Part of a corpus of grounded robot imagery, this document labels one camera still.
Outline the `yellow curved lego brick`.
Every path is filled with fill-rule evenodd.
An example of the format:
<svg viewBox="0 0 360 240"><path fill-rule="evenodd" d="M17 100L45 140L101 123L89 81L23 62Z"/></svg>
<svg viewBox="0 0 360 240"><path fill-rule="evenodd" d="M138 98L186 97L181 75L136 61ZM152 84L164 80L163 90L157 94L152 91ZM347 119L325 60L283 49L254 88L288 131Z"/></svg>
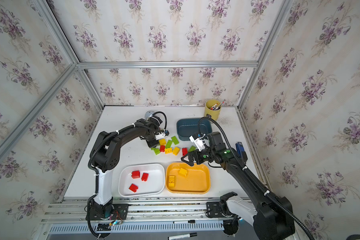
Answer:
<svg viewBox="0 0 360 240"><path fill-rule="evenodd" d="M173 188L175 186L175 176L169 176L168 187Z"/></svg>

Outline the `yellow plastic tray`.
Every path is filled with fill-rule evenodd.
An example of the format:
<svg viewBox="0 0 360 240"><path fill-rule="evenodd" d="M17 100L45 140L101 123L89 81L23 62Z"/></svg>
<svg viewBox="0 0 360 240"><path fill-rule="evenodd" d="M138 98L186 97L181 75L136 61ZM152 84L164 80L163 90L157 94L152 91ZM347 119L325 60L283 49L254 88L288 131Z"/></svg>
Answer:
<svg viewBox="0 0 360 240"><path fill-rule="evenodd" d="M179 175L180 168L188 170L186 177ZM175 176L175 186L168 187L169 176ZM205 165L190 167L186 163L172 163L166 171L166 188L175 194L205 194L210 190L211 179L209 168Z"/></svg>

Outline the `white plastic tray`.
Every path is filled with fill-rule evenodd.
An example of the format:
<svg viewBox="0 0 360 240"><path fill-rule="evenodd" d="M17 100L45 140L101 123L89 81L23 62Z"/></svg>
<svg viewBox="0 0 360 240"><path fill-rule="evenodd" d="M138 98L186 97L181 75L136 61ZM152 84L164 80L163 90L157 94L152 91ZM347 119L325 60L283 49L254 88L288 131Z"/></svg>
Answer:
<svg viewBox="0 0 360 240"><path fill-rule="evenodd" d="M133 179L131 173L140 171L141 177L143 173L148 173L149 178L146 182L140 179ZM139 187L136 193L129 190L129 186L135 184ZM120 174L118 192L122 197L140 197L156 195L162 192L165 187L165 170L160 164L134 165L124 168Z"/></svg>

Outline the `blue round alarm clock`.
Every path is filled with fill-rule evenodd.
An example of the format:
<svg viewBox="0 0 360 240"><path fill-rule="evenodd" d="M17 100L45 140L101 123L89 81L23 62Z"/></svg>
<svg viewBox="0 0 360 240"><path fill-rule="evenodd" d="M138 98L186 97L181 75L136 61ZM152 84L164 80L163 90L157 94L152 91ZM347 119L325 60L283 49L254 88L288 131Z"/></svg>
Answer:
<svg viewBox="0 0 360 240"><path fill-rule="evenodd" d="M147 111L145 113L145 119L148 120L149 118L153 117L154 116L154 111Z"/></svg>

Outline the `green lego brick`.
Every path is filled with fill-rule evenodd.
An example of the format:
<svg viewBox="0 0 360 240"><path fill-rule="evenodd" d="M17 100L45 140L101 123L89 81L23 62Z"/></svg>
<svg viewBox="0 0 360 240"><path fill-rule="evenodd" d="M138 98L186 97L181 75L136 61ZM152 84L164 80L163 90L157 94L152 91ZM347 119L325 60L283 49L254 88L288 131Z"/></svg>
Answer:
<svg viewBox="0 0 360 240"><path fill-rule="evenodd" d="M173 144L172 140L168 140L168 142L166 143L166 149L170 148Z"/></svg>
<svg viewBox="0 0 360 240"><path fill-rule="evenodd" d="M152 151L154 151L155 155L158 155L161 153L160 149L158 148L151 148Z"/></svg>
<svg viewBox="0 0 360 240"><path fill-rule="evenodd" d="M196 150L197 148L195 147L195 146L191 146L190 148L189 148L189 150L188 150L188 152L192 152L192 151L194 151L194 150Z"/></svg>
<svg viewBox="0 0 360 240"><path fill-rule="evenodd" d="M179 140L178 140L178 138L177 138L176 136L171 137L171 140L172 140L172 142L173 142L174 145L178 145L178 144L179 144Z"/></svg>

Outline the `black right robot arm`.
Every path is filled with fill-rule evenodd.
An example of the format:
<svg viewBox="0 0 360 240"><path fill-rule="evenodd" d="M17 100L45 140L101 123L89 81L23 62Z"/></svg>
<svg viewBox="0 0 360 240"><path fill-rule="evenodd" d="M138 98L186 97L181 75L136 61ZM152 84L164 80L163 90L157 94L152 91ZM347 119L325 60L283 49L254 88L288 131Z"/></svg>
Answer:
<svg viewBox="0 0 360 240"><path fill-rule="evenodd" d="M239 155L232 148L222 127L208 117L200 118L198 124L203 121L212 122L219 131L205 134L198 129L190 136L197 149L183 156L182 162L191 167L204 162L219 164L239 183L254 205L251 210L240 202L237 194L231 192L221 197L224 214L240 217L251 224L260 240L284 240L296 232L296 225L310 240L314 239L308 227L294 215L291 202L270 191L248 168L247 155Z"/></svg>

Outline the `dark teal plastic bin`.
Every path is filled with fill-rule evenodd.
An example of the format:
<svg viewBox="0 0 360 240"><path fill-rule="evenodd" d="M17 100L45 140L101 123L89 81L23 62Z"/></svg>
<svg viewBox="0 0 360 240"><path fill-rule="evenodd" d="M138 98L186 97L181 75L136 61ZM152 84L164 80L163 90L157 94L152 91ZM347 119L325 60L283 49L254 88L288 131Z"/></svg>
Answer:
<svg viewBox="0 0 360 240"><path fill-rule="evenodd" d="M177 134L181 141L190 141L190 136L198 133L199 130L206 135L212 132L211 122L202 120L200 127L198 127L199 120L200 118L187 118L177 121Z"/></svg>

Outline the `black marker pen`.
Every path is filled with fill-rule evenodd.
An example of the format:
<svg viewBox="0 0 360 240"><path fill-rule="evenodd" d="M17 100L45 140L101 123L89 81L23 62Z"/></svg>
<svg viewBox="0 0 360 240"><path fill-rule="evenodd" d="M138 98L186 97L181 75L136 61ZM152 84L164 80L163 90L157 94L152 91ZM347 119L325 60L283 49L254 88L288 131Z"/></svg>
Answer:
<svg viewBox="0 0 360 240"><path fill-rule="evenodd" d="M198 235L197 233L188 233L188 234L182 234L182 235L176 235L176 236L169 236L168 240L183 240L183 239L196 237L197 235Z"/></svg>

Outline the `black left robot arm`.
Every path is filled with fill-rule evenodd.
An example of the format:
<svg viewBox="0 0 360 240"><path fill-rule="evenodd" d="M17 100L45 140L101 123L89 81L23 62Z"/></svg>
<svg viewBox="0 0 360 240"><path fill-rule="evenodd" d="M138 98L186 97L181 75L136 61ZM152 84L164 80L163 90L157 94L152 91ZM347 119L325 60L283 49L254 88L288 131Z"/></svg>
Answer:
<svg viewBox="0 0 360 240"><path fill-rule="evenodd" d="M120 130L101 132L88 161L88 168L95 172L96 179L95 193L89 202L101 207L112 203L113 170L120 161L121 148L137 138L144 140L149 148L154 148L159 145L159 140L169 135L167 125L166 114L158 111Z"/></svg>

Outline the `yellow pen cup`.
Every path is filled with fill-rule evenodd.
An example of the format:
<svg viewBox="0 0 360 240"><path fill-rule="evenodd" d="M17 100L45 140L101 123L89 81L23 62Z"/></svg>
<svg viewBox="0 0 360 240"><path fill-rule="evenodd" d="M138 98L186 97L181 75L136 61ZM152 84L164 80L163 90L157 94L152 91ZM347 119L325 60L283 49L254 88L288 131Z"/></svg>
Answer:
<svg viewBox="0 0 360 240"><path fill-rule="evenodd" d="M204 117L217 120L221 111L221 102L218 100L207 100L205 103Z"/></svg>

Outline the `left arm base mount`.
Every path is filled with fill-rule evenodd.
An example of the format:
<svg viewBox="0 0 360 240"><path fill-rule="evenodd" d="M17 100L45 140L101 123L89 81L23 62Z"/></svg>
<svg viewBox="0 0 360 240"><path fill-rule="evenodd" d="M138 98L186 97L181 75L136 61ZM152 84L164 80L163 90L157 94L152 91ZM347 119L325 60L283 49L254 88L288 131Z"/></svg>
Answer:
<svg viewBox="0 0 360 240"><path fill-rule="evenodd" d="M105 237L112 226L122 224L126 220L128 209L128 204L108 203L102 206L90 201L86 206L86 221L90 232L96 237Z"/></svg>

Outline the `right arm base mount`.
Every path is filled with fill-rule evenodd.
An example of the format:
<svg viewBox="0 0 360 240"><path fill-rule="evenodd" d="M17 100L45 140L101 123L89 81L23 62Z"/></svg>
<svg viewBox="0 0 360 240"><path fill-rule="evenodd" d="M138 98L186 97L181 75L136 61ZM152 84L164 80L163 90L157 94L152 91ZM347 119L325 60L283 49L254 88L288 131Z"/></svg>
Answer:
<svg viewBox="0 0 360 240"><path fill-rule="evenodd" d="M236 197L238 194L229 192L220 197L218 202L207 202L207 218L232 218L231 220L223 221L223 232L228 236L234 236L239 231L239 222L242 218L230 212L228 208L228 200Z"/></svg>

